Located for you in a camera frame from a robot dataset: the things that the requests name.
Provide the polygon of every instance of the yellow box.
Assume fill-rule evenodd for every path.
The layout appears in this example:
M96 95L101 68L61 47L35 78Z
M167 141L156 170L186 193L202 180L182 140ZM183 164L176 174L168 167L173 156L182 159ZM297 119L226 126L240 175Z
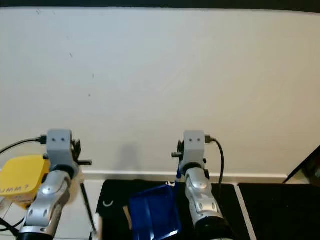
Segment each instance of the yellow box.
M10 159L0 173L0 196L26 208L35 199L49 167L50 161L43 159L42 155Z

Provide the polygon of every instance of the black cable connector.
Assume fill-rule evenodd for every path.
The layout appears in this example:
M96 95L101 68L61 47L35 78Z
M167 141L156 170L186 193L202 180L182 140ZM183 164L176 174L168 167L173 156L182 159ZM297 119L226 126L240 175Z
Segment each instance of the black cable connector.
M40 144L47 144L47 135L41 135L36 138L36 142Z
M212 137L210 136L210 135L205 135L204 136L204 143L205 144L210 144L210 143L212 143L213 141L212 141Z

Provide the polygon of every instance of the black mat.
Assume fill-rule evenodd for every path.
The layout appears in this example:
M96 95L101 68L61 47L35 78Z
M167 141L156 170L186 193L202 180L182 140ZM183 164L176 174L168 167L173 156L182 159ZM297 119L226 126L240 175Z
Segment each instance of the black mat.
M239 184L257 240L320 239L320 188Z
M164 182L152 182L143 180L106 180L103 184L96 211L103 217L103 239L108 240L131 240L132 233L129 230L128 221L123 211L123 206L128 206L129 198L136 192L141 192ZM216 196L218 186L212 185L212 193ZM111 207L105 207L113 201ZM182 223L182 233L170 239L192 240L193 223L189 212L189 202L185 196L185 184L180 183L178 189L178 208ZM238 198L233 185L222 185L221 211L226 217L232 230L240 240L250 240L247 227L242 215Z

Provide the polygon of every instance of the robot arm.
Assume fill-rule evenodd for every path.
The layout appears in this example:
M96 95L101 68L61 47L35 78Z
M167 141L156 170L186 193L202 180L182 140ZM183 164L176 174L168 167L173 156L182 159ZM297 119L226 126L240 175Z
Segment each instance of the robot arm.
M52 240L55 237L62 210L70 198L71 181L78 174L79 165L82 165L78 161L80 141L72 140L70 130L50 130L47 134L46 149L50 172L26 213L17 240ZM90 209L88 213L93 223Z
M185 131L184 141L178 143L179 171L185 176L185 195L196 232L201 240L234 239L212 194L209 172L205 169L205 143L203 131Z

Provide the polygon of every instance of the blue tray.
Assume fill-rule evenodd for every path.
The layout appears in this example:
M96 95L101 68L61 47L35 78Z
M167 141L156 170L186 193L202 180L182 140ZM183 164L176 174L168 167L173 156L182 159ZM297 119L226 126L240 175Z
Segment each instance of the blue tray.
M133 240L162 240L182 229L171 186L138 192L129 200Z

